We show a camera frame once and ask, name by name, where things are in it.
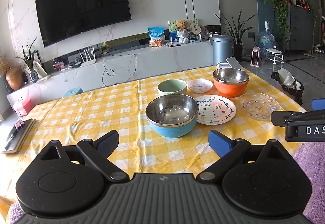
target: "notebook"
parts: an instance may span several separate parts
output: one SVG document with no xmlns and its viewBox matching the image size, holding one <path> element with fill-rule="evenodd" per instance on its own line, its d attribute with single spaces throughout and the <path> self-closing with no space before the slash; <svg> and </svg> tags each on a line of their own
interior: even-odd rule
<svg viewBox="0 0 325 224">
<path fill-rule="evenodd" d="M 35 123 L 35 119 L 26 120 L 26 121 L 24 121 L 24 123 L 25 123 L 24 127 L 20 128 L 18 130 L 16 135 L 14 135 L 12 137 L 12 139 L 9 141 L 7 148 L 5 148 L 7 141 L 9 140 L 11 135 L 14 134 L 14 132 L 16 131 L 16 127 L 14 125 L 14 127 L 12 128 L 11 132 L 9 133 L 5 143 L 3 144 L 3 146 L 0 147 L 0 154 L 13 154 L 13 153 L 19 152 L 28 133 L 30 132 L 31 128 L 33 127 L 33 125 Z"/>
</svg>

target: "television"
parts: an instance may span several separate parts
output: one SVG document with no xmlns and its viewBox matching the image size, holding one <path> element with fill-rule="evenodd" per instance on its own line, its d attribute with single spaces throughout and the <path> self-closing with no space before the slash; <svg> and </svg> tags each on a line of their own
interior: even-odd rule
<svg viewBox="0 0 325 224">
<path fill-rule="evenodd" d="M 44 47 L 131 20 L 128 0 L 36 0 L 36 12 Z"/>
</svg>

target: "cabinet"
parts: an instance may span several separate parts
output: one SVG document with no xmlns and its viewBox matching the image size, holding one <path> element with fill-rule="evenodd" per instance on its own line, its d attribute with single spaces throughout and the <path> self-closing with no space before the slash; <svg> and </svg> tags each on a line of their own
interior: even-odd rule
<svg viewBox="0 0 325 224">
<path fill-rule="evenodd" d="M 299 6 L 289 4 L 287 24 L 291 35 L 286 33 L 290 43 L 286 50 L 312 50 L 314 45 L 314 15 Z"/>
</svg>

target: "white stool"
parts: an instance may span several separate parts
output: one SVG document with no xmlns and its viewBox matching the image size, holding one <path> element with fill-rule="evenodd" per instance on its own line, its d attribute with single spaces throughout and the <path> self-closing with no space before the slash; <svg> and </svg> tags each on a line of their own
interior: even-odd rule
<svg viewBox="0 0 325 224">
<path fill-rule="evenodd" d="M 268 53 L 274 55 L 274 58 L 269 58 Z M 269 59 L 273 61 L 273 65 L 276 65 L 276 62 L 281 62 L 281 65 L 283 65 L 283 54 L 281 51 L 274 49 L 274 48 L 267 48 L 266 54 L 265 54 L 265 60 Z"/>
</svg>

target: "stuffed toy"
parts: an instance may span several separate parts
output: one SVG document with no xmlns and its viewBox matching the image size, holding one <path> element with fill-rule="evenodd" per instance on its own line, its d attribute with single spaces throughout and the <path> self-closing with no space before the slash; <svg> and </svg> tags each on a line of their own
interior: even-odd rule
<svg viewBox="0 0 325 224">
<path fill-rule="evenodd" d="M 185 20 L 178 20 L 177 26 L 175 26 L 175 29 L 178 30 L 179 32 L 183 32 L 186 30 L 192 30 L 191 27 L 187 27 L 187 21 L 185 21 Z"/>
</svg>

